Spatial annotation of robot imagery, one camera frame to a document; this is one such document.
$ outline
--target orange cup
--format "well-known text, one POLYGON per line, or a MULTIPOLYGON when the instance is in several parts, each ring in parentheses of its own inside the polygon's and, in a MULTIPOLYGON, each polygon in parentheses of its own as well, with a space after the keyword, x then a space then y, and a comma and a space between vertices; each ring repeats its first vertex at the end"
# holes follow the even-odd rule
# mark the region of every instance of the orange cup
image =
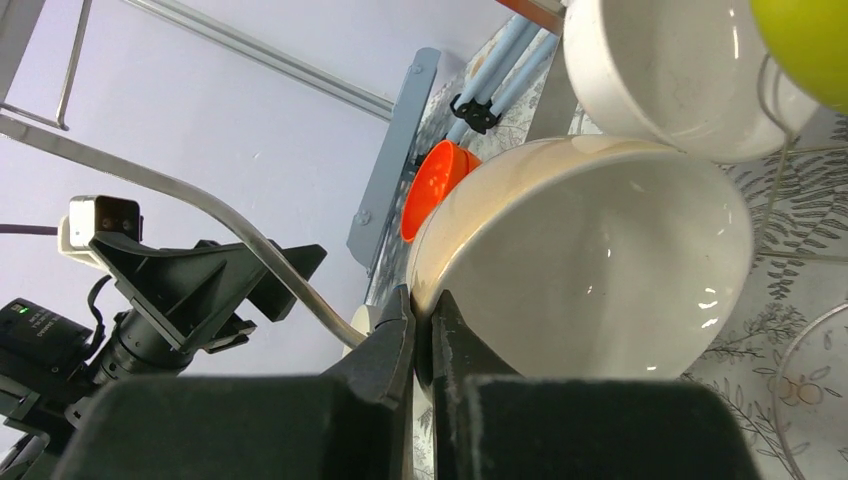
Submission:
POLYGON ((433 147, 412 181, 400 219, 400 236, 415 240, 418 229, 451 190, 483 163, 468 150, 443 140, 433 147))

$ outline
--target white ceramic bowl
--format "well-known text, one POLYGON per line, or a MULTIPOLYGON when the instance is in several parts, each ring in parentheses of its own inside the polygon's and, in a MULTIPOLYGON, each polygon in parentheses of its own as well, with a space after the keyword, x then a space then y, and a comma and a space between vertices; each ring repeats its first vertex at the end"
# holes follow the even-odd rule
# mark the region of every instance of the white ceramic bowl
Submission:
POLYGON ((748 210, 714 165, 601 135, 484 163, 410 252, 414 311, 448 289, 528 376, 674 378, 730 314, 752 256, 748 210))
MULTIPOLYGON (((766 49, 747 0, 575 0, 563 38, 574 92, 608 134, 718 163, 783 144, 757 100, 766 49)), ((765 79, 770 109, 800 130, 817 103, 773 61, 765 79)))

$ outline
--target metal rail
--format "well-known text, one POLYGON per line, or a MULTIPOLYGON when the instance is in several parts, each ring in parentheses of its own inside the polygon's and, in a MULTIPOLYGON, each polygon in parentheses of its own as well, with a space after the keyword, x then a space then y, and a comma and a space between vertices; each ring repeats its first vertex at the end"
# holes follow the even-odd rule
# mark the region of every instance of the metal rail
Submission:
POLYGON ((233 232, 289 291, 345 345, 354 348, 365 338, 345 322, 312 288, 286 257, 244 216, 215 196, 156 170, 91 148, 33 125, 0 115, 0 135, 136 185, 164 193, 205 212, 233 232))
POLYGON ((397 203, 398 185, 415 145, 418 125, 436 78, 441 52, 422 48, 406 74, 398 95, 394 118, 389 123, 383 146, 374 162, 359 209, 353 217, 347 248, 353 258, 368 270, 370 277, 377 264, 380 247, 397 203))
POLYGON ((267 43, 180 2, 174 0, 124 1, 377 118, 385 121, 392 119, 394 104, 391 101, 287 55, 267 43))
MULTIPOLYGON (((8 4, 7 8, 4 9, 3 18, 0 22, 2 22, 2 30, 3 35, 8 29, 11 22, 20 21, 19 14, 15 16, 14 12, 16 8, 20 9, 21 7, 16 6, 17 1, 12 1, 8 4)), ((92 0, 83 0, 82 8, 80 10, 79 22, 77 23, 77 32, 74 35, 74 44, 71 48, 71 58, 68 60, 68 69, 65 72, 65 81, 62 84, 62 93, 59 95, 59 106, 56 108, 56 118, 49 119, 46 117, 42 117, 41 115, 32 113, 28 110, 25 110, 20 107, 16 107, 14 105, 10 105, 5 102, 5 94, 3 95, 3 100, 0 101, 0 108, 4 110, 8 110, 16 115, 20 115, 24 118, 28 118, 34 122, 42 123, 47 125, 48 127, 58 128, 60 130, 68 131, 68 126, 65 124, 65 113, 68 111, 68 102, 71 100, 71 90, 74 88, 74 78, 77 75, 77 66, 79 65, 79 57, 82 52, 82 42, 85 39, 85 28, 88 26, 88 16, 91 13, 91 1, 92 0)), ((43 0, 39 0, 38 2, 33 2, 37 6, 38 14, 41 12, 40 5, 44 4, 43 0)), ((15 51, 16 56, 12 59, 14 63, 6 64, 2 63, 0 66, 2 68, 11 68, 10 80, 8 85, 4 84, 5 92, 8 93, 8 89, 11 86, 12 80, 14 80, 14 76, 17 73, 18 65, 20 65, 21 58, 23 58, 24 52, 26 51, 26 46, 29 43, 30 37, 32 36, 32 30, 35 28, 35 24, 38 18, 38 14, 35 15, 35 18, 31 20, 31 23, 28 23, 29 27, 27 30, 20 30, 18 33, 18 37, 15 39, 6 38, 3 36, 0 38, 0 41, 9 42, 8 47, 4 44, 0 48, 16 48, 15 51)))
POLYGON ((0 0, 0 103, 6 101, 45 0, 0 0))

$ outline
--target black bracket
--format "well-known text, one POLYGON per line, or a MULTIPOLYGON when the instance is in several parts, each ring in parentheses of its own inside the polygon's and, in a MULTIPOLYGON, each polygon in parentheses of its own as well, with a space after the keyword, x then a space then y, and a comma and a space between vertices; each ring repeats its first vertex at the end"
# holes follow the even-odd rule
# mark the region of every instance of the black bracket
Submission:
POLYGON ((492 113, 492 101, 489 100, 485 104, 477 103, 473 98, 460 106, 456 106, 459 101, 459 95, 451 100, 450 107, 454 116, 465 120, 465 123, 475 132, 485 135, 501 121, 503 115, 495 115, 492 113))
MULTIPOLYGON (((201 241, 190 250, 156 250, 98 232, 90 248, 109 267, 118 291, 181 353, 215 353, 247 342, 252 325, 234 313, 245 298, 272 322, 285 318, 295 303, 241 243, 201 241)), ((319 245, 277 248, 306 279, 327 254, 319 245)))

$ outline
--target white wall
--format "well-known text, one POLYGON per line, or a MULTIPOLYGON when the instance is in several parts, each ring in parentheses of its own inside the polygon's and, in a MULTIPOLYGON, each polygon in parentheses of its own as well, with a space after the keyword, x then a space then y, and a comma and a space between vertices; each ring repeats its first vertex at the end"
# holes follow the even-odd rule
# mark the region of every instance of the white wall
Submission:
POLYGON ((512 16, 495 0, 183 0, 389 99, 421 47, 442 51, 443 85, 512 16))
MULTIPOLYGON (((390 98, 415 50, 447 48, 463 57, 445 64, 456 69, 509 16, 494 0, 469 0, 456 8, 476 4, 487 13, 461 30, 458 21, 437 22, 450 5, 445 0, 276 3, 191 2, 390 98)), ((48 0, 10 103, 52 115, 79 5, 48 0)), ((313 284, 343 317, 359 305, 365 272, 345 240, 384 122, 118 0, 94 2, 67 121, 69 137, 207 189, 283 246, 321 244, 328 257, 313 284)), ((55 225, 72 196, 109 194, 141 203, 147 245, 235 240, 180 202, 8 139, 0 139, 0 178, 0 223, 55 225)), ((0 303, 25 297, 94 326, 85 297, 96 271, 59 256, 52 238, 0 236, 0 251, 0 303)), ((127 308, 111 287, 98 306, 109 320, 127 308)), ((199 354, 190 373, 317 372, 339 358, 341 344, 300 305, 276 325, 246 312, 259 324, 251 342, 214 356, 199 354)), ((18 436, 0 430, 0 448, 18 436)))

